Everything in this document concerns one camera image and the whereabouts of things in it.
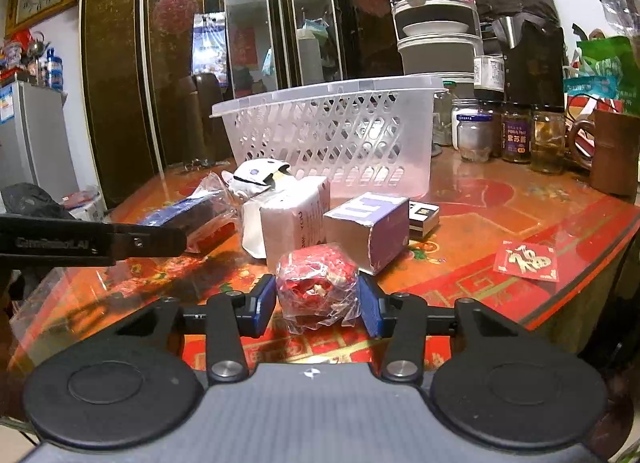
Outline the red candy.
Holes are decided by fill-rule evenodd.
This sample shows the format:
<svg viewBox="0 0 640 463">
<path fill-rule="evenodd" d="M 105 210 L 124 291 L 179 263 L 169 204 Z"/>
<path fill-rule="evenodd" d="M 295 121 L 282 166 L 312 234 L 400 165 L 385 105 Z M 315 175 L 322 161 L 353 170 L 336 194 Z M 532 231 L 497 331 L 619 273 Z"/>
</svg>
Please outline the red candy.
<svg viewBox="0 0 640 463">
<path fill-rule="evenodd" d="M 296 249 L 277 264 L 282 318 L 292 334 L 353 327 L 360 317 L 359 268 L 333 243 Z"/>
</svg>

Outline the purple white carton box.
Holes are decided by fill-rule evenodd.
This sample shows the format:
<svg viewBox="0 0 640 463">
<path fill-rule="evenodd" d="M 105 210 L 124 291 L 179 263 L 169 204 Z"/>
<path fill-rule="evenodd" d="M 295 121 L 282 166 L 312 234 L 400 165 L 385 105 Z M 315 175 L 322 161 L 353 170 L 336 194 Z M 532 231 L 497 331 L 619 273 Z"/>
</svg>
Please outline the purple white carton box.
<svg viewBox="0 0 640 463">
<path fill-rule="evenodd" d="M 366 192 L 323 215 L 326 242 L 337 244 L 361 271 L 377 275 L 409 243 L 409 200 Z"/>
</svg>

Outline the white black small box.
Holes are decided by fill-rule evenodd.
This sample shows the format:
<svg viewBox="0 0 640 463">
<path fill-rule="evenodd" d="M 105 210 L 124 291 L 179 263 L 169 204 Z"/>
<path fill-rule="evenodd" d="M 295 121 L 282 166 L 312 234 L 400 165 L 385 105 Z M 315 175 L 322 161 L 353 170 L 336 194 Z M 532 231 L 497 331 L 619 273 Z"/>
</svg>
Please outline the white black small box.
<svg viewBox="0 0 640 463">
<path fill-rule="evenodd" d="M 409 235 L 413 240 L 422 240 L 439 225 L 440 207 L 435 204 L 409 202 Z"/>
</svg>

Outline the red blue box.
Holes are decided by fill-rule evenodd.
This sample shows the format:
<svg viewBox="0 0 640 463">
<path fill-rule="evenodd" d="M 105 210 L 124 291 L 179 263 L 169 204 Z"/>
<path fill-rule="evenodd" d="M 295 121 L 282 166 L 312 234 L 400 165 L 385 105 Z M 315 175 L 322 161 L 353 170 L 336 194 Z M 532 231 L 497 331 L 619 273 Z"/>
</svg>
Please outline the red blue box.
<svg viewBox="0 0 640 463">
<path fill-rule="evenodd" d="M 141 220 L 140 225 L 180 229 L 186 235 L 186 253 L 206 254 L 236 231 L 238 209 L 215 172 L 205 176 L 192 194 Z"/>
</svg>

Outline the white silver carton box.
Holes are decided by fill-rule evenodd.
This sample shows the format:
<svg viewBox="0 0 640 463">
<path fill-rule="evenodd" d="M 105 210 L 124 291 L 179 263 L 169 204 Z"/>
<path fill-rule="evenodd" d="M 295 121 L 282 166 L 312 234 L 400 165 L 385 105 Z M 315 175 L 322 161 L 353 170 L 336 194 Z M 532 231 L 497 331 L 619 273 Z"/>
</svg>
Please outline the white silver carton box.
<svg viewBox="0 0 640 463">
<path fill-rule="evenodd" d="M 270 272 L 296 249 L 326 242 L 323 215 L 331 205 L 326 176 L 283 178 L 280 183 L 241 209 L 241 246 L 257 261 L 265 261 Z"/>
</svg>

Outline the red envelope gold character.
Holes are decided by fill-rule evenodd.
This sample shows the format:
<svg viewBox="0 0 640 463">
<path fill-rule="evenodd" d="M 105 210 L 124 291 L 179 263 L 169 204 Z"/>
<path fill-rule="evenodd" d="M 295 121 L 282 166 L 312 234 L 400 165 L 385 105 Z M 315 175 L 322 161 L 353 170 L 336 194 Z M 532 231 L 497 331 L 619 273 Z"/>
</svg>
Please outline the red envelope gold character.
<svg viewBox="0 0 640 463">
<path fill-rule="evenodd" d="M 538 243 L 504 240 L 497 249 L 494 270 L 521 279 L 559 281 L 555 249 Z"/>
</svg>

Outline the grey refrigerator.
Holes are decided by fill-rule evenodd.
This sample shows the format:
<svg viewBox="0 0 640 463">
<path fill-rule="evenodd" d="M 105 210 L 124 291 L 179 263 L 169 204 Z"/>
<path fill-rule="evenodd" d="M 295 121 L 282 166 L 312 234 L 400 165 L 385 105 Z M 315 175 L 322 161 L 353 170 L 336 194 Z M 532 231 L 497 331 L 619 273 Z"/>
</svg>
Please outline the grey refrigerator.
<svg viewBox="0 0 640 463">
<path fill-rule="evenodd" d="M 62 94 L 16 80 L 1 88 L 1 186 L 29 183 L 55 200 L 79 190 Z"/>
</svg>

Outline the keys on table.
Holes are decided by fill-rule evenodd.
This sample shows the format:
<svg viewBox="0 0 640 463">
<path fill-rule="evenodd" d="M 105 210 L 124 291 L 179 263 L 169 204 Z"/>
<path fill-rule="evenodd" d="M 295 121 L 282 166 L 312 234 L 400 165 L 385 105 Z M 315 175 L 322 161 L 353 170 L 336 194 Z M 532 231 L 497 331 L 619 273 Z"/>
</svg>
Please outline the keys on table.
<svg viewBox="0 0 640 463">
<path fill-rule="evenodd" d="M 185 171 L 186 173 L 209 170 L 209 168 L 213 168 L 214 166 L 215 163 L 210 162 L 207 159 L 194 159 L 188 162 L 184 162 L 182 165 L 183 171 Z"/>
</svg>

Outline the clear plastic perforated basket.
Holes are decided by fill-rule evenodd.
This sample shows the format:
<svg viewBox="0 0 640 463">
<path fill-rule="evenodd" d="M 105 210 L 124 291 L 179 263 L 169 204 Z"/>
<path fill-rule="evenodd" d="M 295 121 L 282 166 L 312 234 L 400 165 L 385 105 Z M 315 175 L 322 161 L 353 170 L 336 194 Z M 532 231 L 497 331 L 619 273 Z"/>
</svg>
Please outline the clear plastic perforated basket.
<svg viewBox="0 0 640 463">
<path fill-rule="evenodd" d="M 420 199 L 430 191 L 434 74 L 277 90 L 212 108 L 236 163 L 272 159 L 302 178 L 326 176 L 334 199 L 371 191 Z"/>
</svg>

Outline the dark brown thermos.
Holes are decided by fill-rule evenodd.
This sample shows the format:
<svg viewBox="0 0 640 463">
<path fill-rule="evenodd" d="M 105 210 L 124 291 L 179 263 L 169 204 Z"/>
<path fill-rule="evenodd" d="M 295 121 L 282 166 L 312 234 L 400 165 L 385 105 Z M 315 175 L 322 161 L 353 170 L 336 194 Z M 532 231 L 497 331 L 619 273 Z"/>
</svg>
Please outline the dark brown thermos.
<svg viewBox="0 0 640 463">
<path fill-rule="evenodd" d="M 208 164 L 228 160 L 232 152 L 224 122 L 212 116 L 213 106 L 224 100 L 216 75 L 189 75 L 178 82 L 177 93 L 182 103 L 184 160 Z"/>
</svg>

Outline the clear jar blue lid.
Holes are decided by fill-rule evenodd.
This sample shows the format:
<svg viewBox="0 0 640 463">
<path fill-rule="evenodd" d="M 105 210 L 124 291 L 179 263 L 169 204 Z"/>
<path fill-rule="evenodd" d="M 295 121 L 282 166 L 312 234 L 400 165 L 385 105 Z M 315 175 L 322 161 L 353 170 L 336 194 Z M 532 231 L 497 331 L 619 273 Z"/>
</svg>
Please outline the clear jar blue lid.
<svg viewBox="0 0 640 463">
<path fill-rule="evenodd" d="M 457 121 L 457 144 L 462 160 L 488 162 L 494 148 L 492 116 L 486 113 L 459 113 Z"/>
</svg>

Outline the dark jar purple label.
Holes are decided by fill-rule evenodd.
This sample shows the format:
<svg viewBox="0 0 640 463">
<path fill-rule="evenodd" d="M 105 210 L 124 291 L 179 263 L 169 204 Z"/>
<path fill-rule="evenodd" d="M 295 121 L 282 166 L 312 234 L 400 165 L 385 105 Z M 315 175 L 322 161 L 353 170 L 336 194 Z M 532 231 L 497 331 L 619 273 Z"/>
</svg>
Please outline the dark jar purple label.
<svg viewBox="0 0 640 463">
<path fill-rule="evenodd" d="M 532 108 L 519 102 L 507 102 L 501 116 L 501 157 L 506 162 L 528 164 L 532 153 Z"/>
</svg>

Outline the brown ceramic mug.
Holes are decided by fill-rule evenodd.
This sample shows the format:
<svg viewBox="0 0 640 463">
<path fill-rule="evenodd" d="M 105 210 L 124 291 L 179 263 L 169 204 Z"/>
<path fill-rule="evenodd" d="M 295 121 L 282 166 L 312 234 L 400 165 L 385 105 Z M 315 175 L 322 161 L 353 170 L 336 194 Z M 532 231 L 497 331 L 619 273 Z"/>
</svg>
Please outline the brown ceramic mug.
<svg viewBox="0 0 640 463">
<path fill-rule="evenodd" d="M 639 176 L 639 118 L 626 113 L 594 110 L 592 119 L 570 127 L 567 145 L 575 161 L 589 171 L 589 185 L 610 196 L 634 200 Z M 580 131 L 593 136 L 591 157 L 576 146 Z"/>
</svg>

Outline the tiered food cover rack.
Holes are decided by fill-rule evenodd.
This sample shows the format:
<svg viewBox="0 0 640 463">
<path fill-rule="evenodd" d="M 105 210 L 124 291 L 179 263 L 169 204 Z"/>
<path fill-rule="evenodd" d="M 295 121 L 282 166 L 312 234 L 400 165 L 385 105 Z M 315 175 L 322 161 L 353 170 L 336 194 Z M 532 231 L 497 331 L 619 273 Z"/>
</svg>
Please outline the tiered food cover rack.
<svg viewBox="0 0 640 463">
<path fill-rule="evenodd" d="M 474 83 L 483 53 L 475 0 L 390 0 L 405 74 L 436 74 L 445 82 Z"/>
</svg>

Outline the green shopping bag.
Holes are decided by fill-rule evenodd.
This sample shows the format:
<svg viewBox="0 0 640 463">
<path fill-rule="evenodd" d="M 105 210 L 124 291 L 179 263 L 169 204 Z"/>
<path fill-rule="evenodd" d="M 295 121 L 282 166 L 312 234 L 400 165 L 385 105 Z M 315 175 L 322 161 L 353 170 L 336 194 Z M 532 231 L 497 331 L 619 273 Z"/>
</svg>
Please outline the green shopping bag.
<svg viewBox="0 0 640 463">
<path fill-rule="evenodd" d="M 577 43 L 577 75 L 564 80 L 568 97 L 591 96 L 622 105 L 620 112 L 639 115 L 639 66 L 626 36 Z"/>
</svg>

